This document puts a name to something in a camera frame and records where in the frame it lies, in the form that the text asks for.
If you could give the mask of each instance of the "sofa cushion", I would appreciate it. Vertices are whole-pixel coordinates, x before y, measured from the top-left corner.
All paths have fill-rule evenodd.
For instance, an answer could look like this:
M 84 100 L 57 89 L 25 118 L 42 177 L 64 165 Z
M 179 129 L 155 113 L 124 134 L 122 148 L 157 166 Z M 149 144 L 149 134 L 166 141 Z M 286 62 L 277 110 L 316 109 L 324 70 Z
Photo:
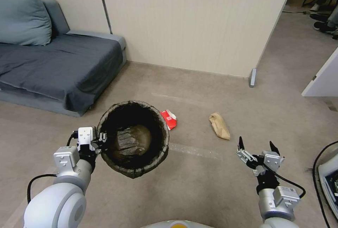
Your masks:
M 0 44 L 0 82 L 83 111 L 116 76 L 123 56 L 115 40 L 59 35 L 46 46 Z
M 41 0 L 0 0 L 0 30 L 1 43 L 46 45 L 52 24 Z

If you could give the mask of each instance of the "black cable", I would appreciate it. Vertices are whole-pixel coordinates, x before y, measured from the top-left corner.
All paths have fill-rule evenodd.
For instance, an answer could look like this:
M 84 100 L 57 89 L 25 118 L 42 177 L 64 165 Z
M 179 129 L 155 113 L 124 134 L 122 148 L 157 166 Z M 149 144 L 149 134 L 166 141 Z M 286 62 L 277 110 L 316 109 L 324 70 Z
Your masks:
M 305 196 L 306 194 L 306 191 L 305 191 L 305 188 L 303 188 L 302 186 L 298 185 L 297 183 L 295 182 L 292 182 L 282 176 L 280 176 L 279 174 L 277 174 L 275 171 L 273 171 L 271 168 L 269 168 L 266 164 L 263 164 L 263 166 L 268 169 L 270 172 L 272 172 L 275 176 L 277 176 L 278 178 L 282 179 L 283 181 L 286 181 L 287 183 L 290 183 L 298 188 L 300 188 L 301 190 L 303 190 L 303 193 L 300 194 L 299 198 L 303 198 L 303 196 Z
M 39 175 L 39 176 L 36 176 L 36 177 L 34 177 L 33 179 L 31 179 L 31 181 L 29 182 L 28 187 L 27 187 L 27 202 L 28 202 L 28 203 L 30 203 L 30 201 L 31 201 L 31 187 L 32 187 L 32 183 L 33 183 L 36 179 L 39 179 L 39 178 L 42 178 L 42 177 L 56 177 L 56 175 L 55 175 L 55 174 L 48 173 L 48 174 L 45 174 L 45 175 Z
M 70 145 L 70 141 L 73 139 L 73 138 L 78 138 L 78 131 L 73 131 L 73 133 L 70 135 L 68 141 L 67 141 L 67 145 L 66 146 L 69 146 Z
M 319 194 L 319 190 L 318 190 L 318 186 L 317 186 L 317 182 L 316 182 L 316 165 L 317 165 L 317 161 L 319 159 L 319 157 L 321 156 L 321 154 L 327 149 L 329 148 L 331 145 L 334 145 L 338 143 L 338 141 L 336 142 L 333 142 L 333 143 L 330 143 L 328 144 L 327 146 L 325 146 L 321 152 L 318 154 L 318 156 L 316 157 L 316 159 L 314 160 L 314 163 L 313 163 L 313 167 L 312 167 L 312 179 L 313 179 L 313 184 L 314 184 L 314 189 L 316 190 L 316 194 L 317 194 L 317 198 L 318 198 L 318 202 L 319 202 L 319 205 L 320 205 L 320 210 L 321 210 L 321 213 L 323 214 L 323 218 L 325 220 L 325 223 L 326 223 L 326 226 L 328 228 L 330 228 L 330 224 L 328 223 L 328 220 L 326 218 L 326 215 L 325 215 L 325 211 L 324 211 L 324 206 L 323 206 L 323 203 L 320 199 L 320 194 Z

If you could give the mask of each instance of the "metal bracket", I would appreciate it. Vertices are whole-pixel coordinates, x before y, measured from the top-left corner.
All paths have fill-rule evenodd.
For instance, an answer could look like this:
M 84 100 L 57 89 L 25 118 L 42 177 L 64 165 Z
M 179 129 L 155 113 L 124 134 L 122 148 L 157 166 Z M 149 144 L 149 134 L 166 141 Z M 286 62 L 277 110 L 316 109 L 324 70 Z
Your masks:
M 256 73 L 257 73 L 257 69 L 252 69 L 250 77 L 249 77 L 249 87 L 255 86 Z

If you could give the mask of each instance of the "blue pillow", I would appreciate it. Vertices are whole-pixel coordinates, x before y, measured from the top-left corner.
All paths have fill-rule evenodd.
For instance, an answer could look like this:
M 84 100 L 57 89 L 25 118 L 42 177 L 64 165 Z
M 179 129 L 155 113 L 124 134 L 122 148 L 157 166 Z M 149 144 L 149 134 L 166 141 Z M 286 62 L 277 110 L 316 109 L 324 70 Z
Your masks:
M 0 43 L 46 45 L 52 24 L 41 0 L 0 0 Z

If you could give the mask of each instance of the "crumpled paper bag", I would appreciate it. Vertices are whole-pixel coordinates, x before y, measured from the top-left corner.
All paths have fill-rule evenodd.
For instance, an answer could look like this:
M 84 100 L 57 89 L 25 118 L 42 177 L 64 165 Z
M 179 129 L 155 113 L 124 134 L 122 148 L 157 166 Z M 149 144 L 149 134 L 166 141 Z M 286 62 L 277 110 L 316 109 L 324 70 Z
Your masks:
M 213 113 L 209 116 L 209 121 L 211 122 L 211 126 L 213 127 L 216 135 L 220 138 L 230 140 L 230 132 L 225 125 L 223 118 L 219 113 Z

